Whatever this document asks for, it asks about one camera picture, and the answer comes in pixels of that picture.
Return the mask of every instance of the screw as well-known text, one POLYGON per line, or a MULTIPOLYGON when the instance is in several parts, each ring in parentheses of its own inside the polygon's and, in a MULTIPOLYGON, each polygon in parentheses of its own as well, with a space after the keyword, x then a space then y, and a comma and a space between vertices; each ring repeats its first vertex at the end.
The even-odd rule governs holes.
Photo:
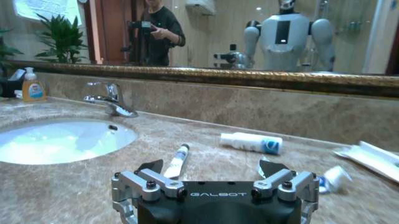
POLYGON ((146 188, 153 189, 156 187, 156 182, 154 181, 146 181, 146 188))
POLYGON ((186 190, 184 188, 177 191, 177 199, 182 199, 186 196, 186 190))
POLYGON ((290 183, 289 181, 285 181, 285 182, 282 183, 282 188, 284 188, 284 189, 290 189, 290 188, 292 188, 292 183, 290 183))
POLYGON ((261 197, 261 193, 260 193, 258 189, 253 188, 250 190, 250 196, 253 199, 258 199, 261 197))

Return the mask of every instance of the black tissue box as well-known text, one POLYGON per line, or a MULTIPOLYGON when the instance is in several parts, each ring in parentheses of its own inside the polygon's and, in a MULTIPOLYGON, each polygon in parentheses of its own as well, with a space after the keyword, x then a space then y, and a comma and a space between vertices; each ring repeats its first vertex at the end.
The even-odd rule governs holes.
POLYGON ((22 89, 22 83, 23 83, 22 78, 19 78, 15 81, 9 81, 5 78, 0 78, 0 97, 13 98, 14 97, 13 91, 22 89))

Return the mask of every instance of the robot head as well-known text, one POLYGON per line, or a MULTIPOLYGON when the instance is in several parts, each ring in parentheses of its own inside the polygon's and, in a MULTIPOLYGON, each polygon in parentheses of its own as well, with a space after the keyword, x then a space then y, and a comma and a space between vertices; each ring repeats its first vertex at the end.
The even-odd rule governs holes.
POLYGON ((293 11, 294 0, 278 0, 280 11, 293 11))

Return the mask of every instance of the metal bracket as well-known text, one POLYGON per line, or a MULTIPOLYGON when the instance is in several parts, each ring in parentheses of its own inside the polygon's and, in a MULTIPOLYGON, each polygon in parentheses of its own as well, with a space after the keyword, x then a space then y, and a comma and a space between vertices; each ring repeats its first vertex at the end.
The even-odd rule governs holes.
POLYGON ((309 172, 301 172, 290 181, 278 185, 277 197, 284 201, 302 200, 301 224, 308 224, 312 212, 318 209, 318 177, 309 172))
POLYGON ((139 170, 137 175, 147 181, 154 181, 156 184, 161 187, 161 190, 166 197, 180 199, 186 195, 186 190, 184 189, 184 184, 181 181, 174 181, 165 178, 150 169, 139 170))
POLYGON ((161 196, 160 186, 154 184, 147 187, 146 180, 129 171, 115 173, 111 177, 110 185, 111 208, 119 213, 119 219, 123 224, 137 224, 131 202, 138 197, 142 197, 145 201, 156 201, 161 196))
POLYGON ((292 172, 281 169, 268 178, 253 182, 252 197, 256 199, 270 197, 277 186, 292 179, 292 172))

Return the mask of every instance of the marble countertop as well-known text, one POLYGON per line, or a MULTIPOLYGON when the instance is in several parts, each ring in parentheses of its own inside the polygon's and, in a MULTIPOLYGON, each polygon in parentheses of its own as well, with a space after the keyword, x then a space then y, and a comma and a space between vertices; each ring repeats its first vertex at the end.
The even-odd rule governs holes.
POLYGON ((35 103, 0 102, 0 128, 53 118, 93 118, 138 133, 126 147, 89 160, 54 165, 0 162, 0 223, 119 224, 110 200, 113 173, 133 171, 142 162, 157 159, 164 159, 164 171, 181 143, 190 148, 180 180, 258 180, 256 164, 262 154, 218 145, 220 133, 237 131, 282 137, 281 155, 265 155, 272 162, 317 174, 340 165, 349 173, 353 182, 348 188, 320 195, 312 224, 389 224, 399 220, 399 185, 333 156, 332 149, 342 145, 142 112, 138 115, 133 119, 109 117, 98 106, 53 98, 35 103))

